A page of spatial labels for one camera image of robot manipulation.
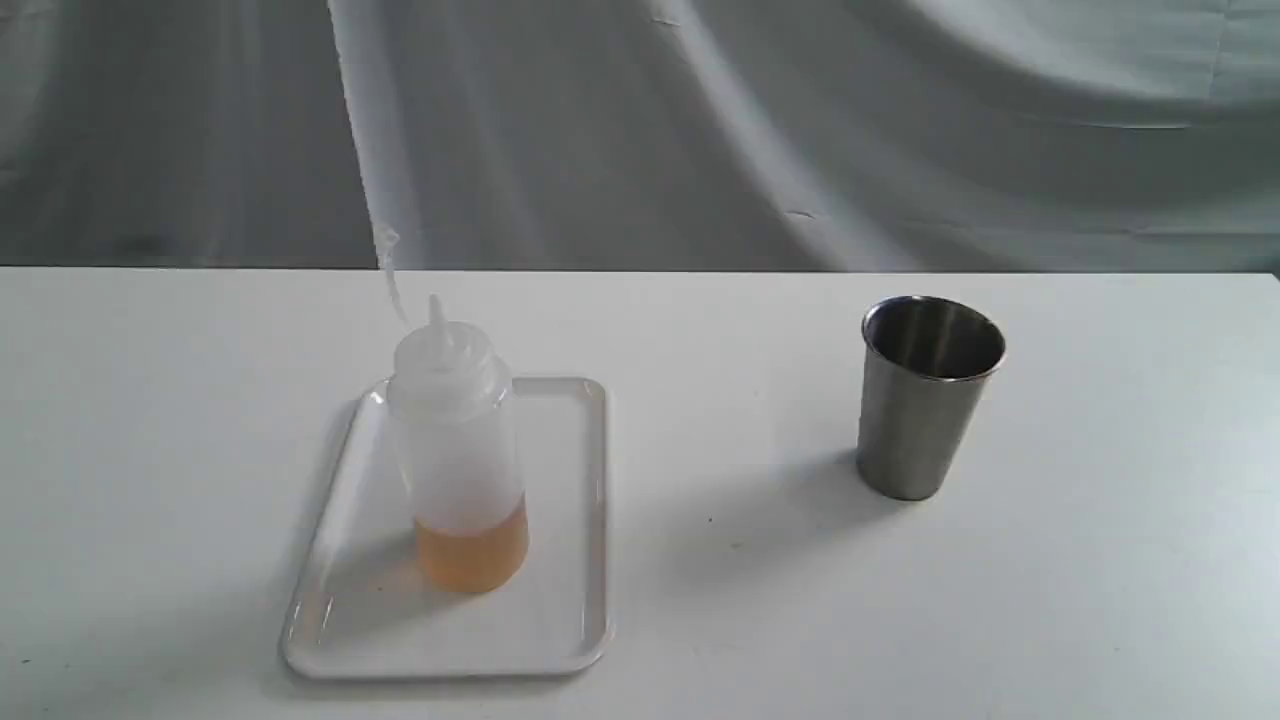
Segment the translucent squeeze bottle amber liquid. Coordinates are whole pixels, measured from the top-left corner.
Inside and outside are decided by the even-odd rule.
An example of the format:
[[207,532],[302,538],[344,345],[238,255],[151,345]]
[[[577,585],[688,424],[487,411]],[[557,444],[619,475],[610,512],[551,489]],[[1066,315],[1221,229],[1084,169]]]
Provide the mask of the translucent squeeze bottle amber liquid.
[[387,407],[422,574],[453,593],[502,587],[530,547],[508,363],[484,329],[425,293],[421,322],[393,351]]

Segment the stainless steel cup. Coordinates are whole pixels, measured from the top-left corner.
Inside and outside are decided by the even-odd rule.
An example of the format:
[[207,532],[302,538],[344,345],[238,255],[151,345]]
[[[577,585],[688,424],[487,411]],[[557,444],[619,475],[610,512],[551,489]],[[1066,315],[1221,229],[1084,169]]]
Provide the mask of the stainless steel cup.
[[868,309],[855,461],[876,492],[934,496],[948,474],[1007,343],[983,313],[950,299],[908,295]]

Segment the white rectangular plastic tray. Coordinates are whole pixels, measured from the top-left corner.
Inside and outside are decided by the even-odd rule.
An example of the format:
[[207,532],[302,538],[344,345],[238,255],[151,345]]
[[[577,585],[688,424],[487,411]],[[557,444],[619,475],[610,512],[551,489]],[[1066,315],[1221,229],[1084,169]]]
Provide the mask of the white rectangular plastic tray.
[[439,589],[420,570],[390,451],[387,383],[355,405],[279,643],[311,682],[567,676],[611,620],[611,406],[586,377],[515,382],[531,544],[503,587]]

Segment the grey fabric backdrop curtain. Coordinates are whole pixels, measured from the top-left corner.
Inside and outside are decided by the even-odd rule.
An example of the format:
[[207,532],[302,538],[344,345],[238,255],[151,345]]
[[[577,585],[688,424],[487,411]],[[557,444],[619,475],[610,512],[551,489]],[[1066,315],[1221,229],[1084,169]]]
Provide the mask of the grey fabric backdrop curtain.
[[5,1],[3,263],[1277,272],[1275,1]]

